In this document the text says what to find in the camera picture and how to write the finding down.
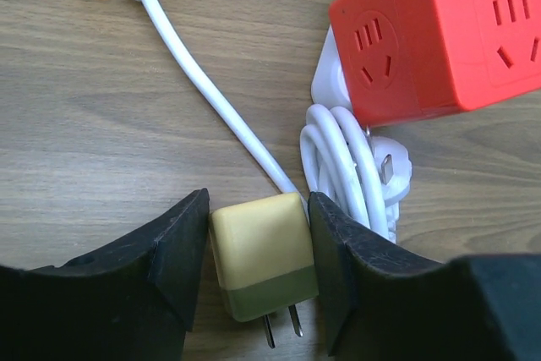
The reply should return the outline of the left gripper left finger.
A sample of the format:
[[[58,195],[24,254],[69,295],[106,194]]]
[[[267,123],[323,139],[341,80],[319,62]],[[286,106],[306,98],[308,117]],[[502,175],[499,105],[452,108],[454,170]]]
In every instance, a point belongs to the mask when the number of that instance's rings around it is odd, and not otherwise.
[[[179,360],[193,329],[210,198],[55,267],[1,269],[4,360]]]

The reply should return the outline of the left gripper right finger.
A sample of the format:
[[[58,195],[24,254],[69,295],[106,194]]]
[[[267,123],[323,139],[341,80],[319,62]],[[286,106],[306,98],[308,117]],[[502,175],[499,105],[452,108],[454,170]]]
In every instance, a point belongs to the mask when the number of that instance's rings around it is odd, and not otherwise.
[[[328,354],[337,360],[537,360],[540,257],[445,263],[355,222],[322,193],[310,232]]]

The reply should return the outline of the yellow plug adapter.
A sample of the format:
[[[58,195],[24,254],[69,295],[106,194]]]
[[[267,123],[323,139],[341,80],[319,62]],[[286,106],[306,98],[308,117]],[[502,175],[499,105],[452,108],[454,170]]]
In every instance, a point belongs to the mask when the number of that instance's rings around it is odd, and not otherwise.
[[[224,306],[237,322],[261,319],[269,347],[271,314],[287,309],[303,336],[297,304],[317,297],[305,202],[295,192],[222,207],[210,215],[210,242]]]

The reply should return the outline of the white triangular power strip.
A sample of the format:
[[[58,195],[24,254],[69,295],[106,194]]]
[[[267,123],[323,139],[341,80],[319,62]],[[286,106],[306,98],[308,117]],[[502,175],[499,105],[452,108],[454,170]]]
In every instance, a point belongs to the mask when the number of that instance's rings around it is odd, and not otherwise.
[[[311,97],[314,104],[328,109],[345,107],[352,110],[342,64],[336,47],[334,33],[329,27],[320,58],[311,84]]]

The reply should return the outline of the red cube socket adapter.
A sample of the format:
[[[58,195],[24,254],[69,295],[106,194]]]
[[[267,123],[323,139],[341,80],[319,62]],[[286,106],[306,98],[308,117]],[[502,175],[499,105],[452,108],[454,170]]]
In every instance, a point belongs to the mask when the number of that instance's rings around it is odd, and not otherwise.
[[[540,0],[335,0],[329,16],[364,126],[470,112],[540,87]]]

